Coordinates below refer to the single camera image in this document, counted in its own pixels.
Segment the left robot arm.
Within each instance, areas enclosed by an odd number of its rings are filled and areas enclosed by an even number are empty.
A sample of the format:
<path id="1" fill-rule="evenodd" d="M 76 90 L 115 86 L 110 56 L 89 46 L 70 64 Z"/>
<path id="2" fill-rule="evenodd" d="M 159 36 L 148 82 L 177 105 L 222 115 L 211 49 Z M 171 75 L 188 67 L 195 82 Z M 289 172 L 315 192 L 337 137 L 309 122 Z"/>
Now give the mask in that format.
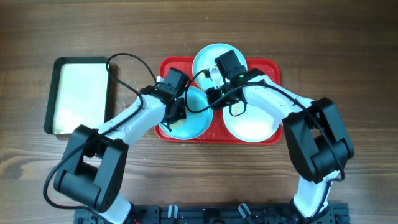
<path id="1" fill-rule="evenodd" d="M 182 94 L 188 80 L 171 68 L 115 118 L 97 128 L 77 127 L 48 176 L 54 189 L 79 202 L 77 209 L 87 210 L 95 222 L 136 223 L 133 204 L 119 193 L 128 149 L 154 126 L 185 119 Z"/>

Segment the light blue plate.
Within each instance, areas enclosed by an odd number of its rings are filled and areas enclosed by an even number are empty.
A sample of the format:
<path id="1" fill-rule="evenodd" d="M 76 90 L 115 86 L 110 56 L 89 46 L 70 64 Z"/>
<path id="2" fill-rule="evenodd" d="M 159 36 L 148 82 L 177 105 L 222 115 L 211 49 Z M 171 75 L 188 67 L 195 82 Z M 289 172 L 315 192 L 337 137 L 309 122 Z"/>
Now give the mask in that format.
<path id="1" fill-rule="evenodd" d="M 211 68 L 217 67 L 215 58 L 230 50 L 235 52 L 240 64 L 244 65 L 245 69 L 248 69 L 246 59 L 237 48 L 228 44 L 216 43 L 206 46 L 197 53 L 192 64 L 192 73 L 196 75 L 201 70 L 209 70 L 210 72 Z M 199 76 L 195 78 L 195 82 L 203 91 L 214 87 L 210 77 L 208 78 L 204 73 L 199 74 Z"/>
<path id="2" fill-rule="evenodd" d="M 191 86 L 188 89 L 187 103 L 191 110 L 198 111 L 208 106 L 208 100 L 205 92 L 201 89 Z M 170 125 L 172 131 L 169 131 L 163 124 L 159 127 L 166 135 L 178 139 L 189 140 L 199 137 L 210 126 L 213 119 L 213 110 L 208 108 L 201 113 L 191 113 L 186 110 L 186 119 L 179 120 Z"/>

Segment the white plate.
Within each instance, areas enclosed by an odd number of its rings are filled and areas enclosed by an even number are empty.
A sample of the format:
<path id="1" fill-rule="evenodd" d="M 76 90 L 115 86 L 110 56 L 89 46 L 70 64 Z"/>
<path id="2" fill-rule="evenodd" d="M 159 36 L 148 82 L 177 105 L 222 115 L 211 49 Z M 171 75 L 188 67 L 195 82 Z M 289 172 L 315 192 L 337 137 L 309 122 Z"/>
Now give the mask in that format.
<path id="1" fill-rule="evenodd" d="M 227 130 L 244 142 L 262 142 L 276 133 L 279 123 L 260 108 L 239 102 L 223 108 Z"/>

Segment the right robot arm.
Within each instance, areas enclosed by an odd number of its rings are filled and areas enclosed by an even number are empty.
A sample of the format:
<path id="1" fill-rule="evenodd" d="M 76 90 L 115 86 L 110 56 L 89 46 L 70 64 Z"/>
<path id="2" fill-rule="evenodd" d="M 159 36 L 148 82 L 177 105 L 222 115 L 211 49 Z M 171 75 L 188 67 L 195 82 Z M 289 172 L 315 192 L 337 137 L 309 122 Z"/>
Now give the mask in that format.
<path id="1" fill-rule="evenodd" d="M 334 102 L 312 100 L 274 83 L 258 68 L 248 70 L 233 50 L 215 58 L 218 69 L 206 90 L 214 109 L 239 101 L 255 106 L 284 129 L 290 160 L 300 179 L 293 198 L 295 209 L 307 222 L 325 212 L 334 182 L 345 179 L 344 168 L 354 156 L 354 146 Z"/>

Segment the light blue plate top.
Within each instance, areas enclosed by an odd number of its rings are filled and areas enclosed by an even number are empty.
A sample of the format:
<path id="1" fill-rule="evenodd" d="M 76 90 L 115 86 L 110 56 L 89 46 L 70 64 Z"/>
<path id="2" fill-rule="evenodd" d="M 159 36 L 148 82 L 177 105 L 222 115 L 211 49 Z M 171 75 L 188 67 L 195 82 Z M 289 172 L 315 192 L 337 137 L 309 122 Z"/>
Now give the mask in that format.
<path id="1" fill-rule="evenodd" d="M 192 73 L 196 75 L 201 70 L 209 70 L 210 72 L 211 68 L 217 67 L 215 58 L 230 50 L 235 52 L 240 64 L 244 65 L 245 69 L 248 69 L 246 59 L 237 48 L 228 44 L 216 43 L 206 46 L 197 53 L 192 64 Z M 214 87 L 210 77 L 208 78 L 204 73 L 199 74 L 199 76 L 195 78 L 195 82 L 203 91 Z"/>

